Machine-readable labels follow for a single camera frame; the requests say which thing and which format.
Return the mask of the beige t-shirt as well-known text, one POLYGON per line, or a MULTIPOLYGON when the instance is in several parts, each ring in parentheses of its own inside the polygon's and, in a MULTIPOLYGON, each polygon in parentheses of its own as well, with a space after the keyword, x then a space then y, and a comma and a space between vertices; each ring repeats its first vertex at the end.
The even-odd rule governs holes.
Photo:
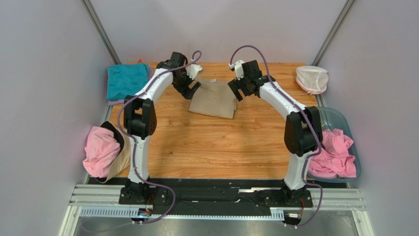
POLYGON ((196 78, 200 82, 188 110, 205 116, 233 119, 237 109, 237 99, 226 81, 196 78))

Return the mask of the clear teal plastic bin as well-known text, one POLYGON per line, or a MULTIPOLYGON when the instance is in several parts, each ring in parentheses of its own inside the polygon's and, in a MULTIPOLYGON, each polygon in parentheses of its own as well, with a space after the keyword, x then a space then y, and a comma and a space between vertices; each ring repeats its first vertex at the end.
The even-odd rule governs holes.
MULTIPOLYGON (((345 117, 336 109, 333 108, 327 108, 327 107, 319 107, 318 108, 321 116, 321 128, 322 132, 330 129, 333 130, 335 128, 343 130, 344 134, 349 136, 352 139, 352 134, 350 131, 350 128, 348 126, 348 123, 345 119, 345 117)), ((307 174, 308 177, 322 182, 328 182, 328 183, 348 183, 357 180, 360 177, 361 174, 361 165, 359 161, 359 156, 356 150, 355 142, 354 144, 349 148, 349 153, 355 156, 354 163, 357 168, 357 175, 355 178, 342 178, 337 177, 333 179, 326 179, 326 178, 320 178, 320 177, 314 177, 311 174, 307 174)))

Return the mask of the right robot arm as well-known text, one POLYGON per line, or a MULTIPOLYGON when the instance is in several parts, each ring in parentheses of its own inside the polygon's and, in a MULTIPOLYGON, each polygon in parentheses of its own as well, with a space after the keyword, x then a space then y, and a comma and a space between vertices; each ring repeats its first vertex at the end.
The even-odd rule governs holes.
POLYGON ((307 107, 296 101, 275 79, 262 74, 256 60, 238 60, 229 64, 229 69, 236 76, 228 86, 238 101, 244 96, 255 95, 268 102, 284 118, 284 143, 290 158, 279 199, 285 205, 299 204, 307 192, 308 163, 323 138, 318 108, 307 107))

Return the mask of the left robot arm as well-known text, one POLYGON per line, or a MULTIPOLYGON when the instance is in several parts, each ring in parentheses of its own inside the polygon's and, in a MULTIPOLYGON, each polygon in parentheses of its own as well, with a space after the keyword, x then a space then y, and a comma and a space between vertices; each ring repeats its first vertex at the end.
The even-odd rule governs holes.
POLYGON ((192 60, 178 52, 172 52, 170 59, 160 62, 146 85, 134 96, 128 95, 119 111, 131 143, 131 164, 128 179, 121 189, 119 203, 145 204, 150 198, 148 182, 149 148, 151 137, 157 128, 155 104, 168 86, 173 86, 185 99, 192 99, 200 82, 194 81, 202 72, 197 64, 202 53, 195 51, 192 60))

